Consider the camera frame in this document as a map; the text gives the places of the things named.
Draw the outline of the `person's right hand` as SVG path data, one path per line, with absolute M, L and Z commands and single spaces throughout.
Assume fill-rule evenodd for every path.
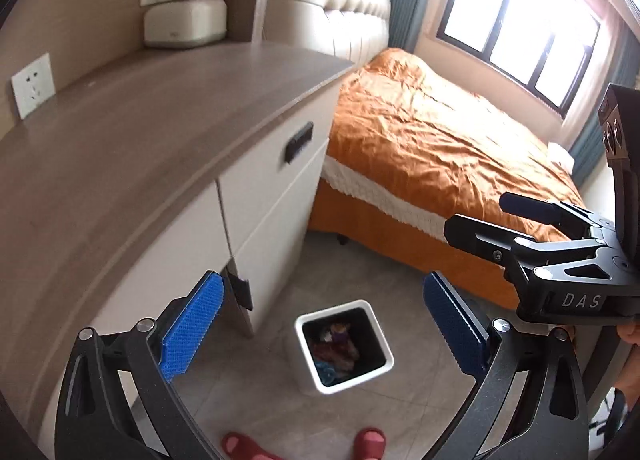
M 622 341 L 631 345 L 631 351 L 614 386 L 624 394 L 627 406 L 632 409 L 640 396 L 639 324 L 621 324 L 617 327 L 617 333 Z

